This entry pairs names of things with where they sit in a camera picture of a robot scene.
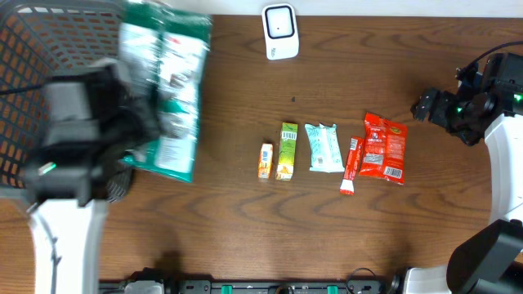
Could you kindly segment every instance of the wooden table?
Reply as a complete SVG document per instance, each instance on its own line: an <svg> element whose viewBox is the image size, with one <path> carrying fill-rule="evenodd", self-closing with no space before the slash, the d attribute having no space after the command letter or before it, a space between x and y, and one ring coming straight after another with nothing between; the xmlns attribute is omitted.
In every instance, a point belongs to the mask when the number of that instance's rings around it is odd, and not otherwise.
<svg viewBox="0 0 523 294"><path fill-rule="evenodd" d="M465 146L410 105L427 87L454 90L456 67L523 38L523 20L300 17L300 53L268 61L258 16L216 16L193 184L138 172L111 206L101 278L145 266L216 279L345 278L361 266L390 276L434 266L487 225L486 146ZM513 47L511 51L521 52ZM304 123L337 124L345 160L366 111L406 124L405 186L309 171ZM299 123L292 181L257 180L264 140ZM31 293L25 219L0 209L0 292Z"/></svg>

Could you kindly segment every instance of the wooden tabletop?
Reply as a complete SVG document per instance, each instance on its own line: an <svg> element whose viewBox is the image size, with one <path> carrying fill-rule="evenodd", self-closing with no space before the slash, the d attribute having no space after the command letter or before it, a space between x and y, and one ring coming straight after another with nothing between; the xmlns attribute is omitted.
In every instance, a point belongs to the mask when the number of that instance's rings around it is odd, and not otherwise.
<svg viewBox="0 0 523 294"><path fill-rule="evenodd" d="M216 16L204 80L194 183L138 172L110 208L101 278L143 267L216 279L345 278L358 267L390 276L434 266L487 225L489 155L409 112L427 87L454 91L454 71L521 40L523 20L299 17L300 53L268 61L261 17ZM511 51L520 52L513 47ZM405 185L309 171L304 124L337 124L345 162L367 111L409 128ZM290 182L257 180L262 143L299 124ZM0 292L33 292L24 217L0 207Z"/></svg>

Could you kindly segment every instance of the light blue package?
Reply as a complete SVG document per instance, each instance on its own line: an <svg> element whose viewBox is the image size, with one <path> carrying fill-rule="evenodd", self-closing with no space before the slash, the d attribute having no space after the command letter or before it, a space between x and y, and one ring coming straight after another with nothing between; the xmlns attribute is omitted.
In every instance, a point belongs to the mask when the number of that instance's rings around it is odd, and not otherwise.
<svg viewBox="0 0 523 294"><path fill-rule="evenodd" d="M313 172L344 172L342 155L337 143L336 125L318 127L306 124L305 130L311 145L311 168Z"/></svg>

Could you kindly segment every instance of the package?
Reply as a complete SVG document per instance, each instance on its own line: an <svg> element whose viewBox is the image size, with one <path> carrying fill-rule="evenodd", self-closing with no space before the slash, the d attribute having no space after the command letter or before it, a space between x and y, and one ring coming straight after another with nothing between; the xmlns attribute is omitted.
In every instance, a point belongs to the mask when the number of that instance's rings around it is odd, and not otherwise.
<svg viewBox="0 0 523 294"><path fill-rule="evenodd" d="M258 178L269 179L272 168L272 144L261 146L260 159L258 160Z"/></svg>
<svg viewBox="0 0 523 294"><path fill-rule="evenodd" d="M343 172L343 161L337 143L336 125L318 127L306 124L305 130L311 145L311 168L313 172Z"/></svg>
<svg viewBox="0 0 523 294"><path fill-rule="evenodd" d="M376 114L367 114L365 130L367 136L360 176L373 176L404 184L407 127Z"/></svg>
<svg viewBox="0 0 523 294"><path fill-rule="evenodd" d="M279 158L276 180L291 180L294 173L294 153L296 152L297 124L284 122L279 139Z"/></svg>
<svg viewBox="0 0 523 294"><path fill-rule="evenodd" d="M340 187L340 193L342 194L354 194L354 183L352 183L352 181L358 172L362 149L363 139L357 136L353 136L351 138L351 149L349 150L349 155L346 158L345 174L343 175L342 186Z"/></svg>
<svg viewBox="0 0 523 294"><path fill-rule="evenodd" d="M162 129L126 163L186 182L192 181L199 134L200 86L209 50L209 16L162 8L161 52L153 93Z"/></svg>
<svg viewBox="0 0 523 294"><path fill-rule="evenodd" d="M131 94L150 97L160 53L162 11L157 3L129 2L120 25L118 58L131 76Z"/></svg>

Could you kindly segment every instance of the green clip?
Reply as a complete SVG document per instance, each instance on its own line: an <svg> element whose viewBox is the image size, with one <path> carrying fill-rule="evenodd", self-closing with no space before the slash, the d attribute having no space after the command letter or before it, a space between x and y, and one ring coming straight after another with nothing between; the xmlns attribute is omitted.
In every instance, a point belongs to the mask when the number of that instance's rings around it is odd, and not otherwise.
<svg viewBox="0 0 523 294"><path fill-rule="evenodd" d="M327 286L327 294L337 294L337 286Z"/></svg>
<svg viewBox="0 0 523 294"><path fill-rule="evenodd" d="M232 294L232 286L221 286L221 294Z"/></svg>

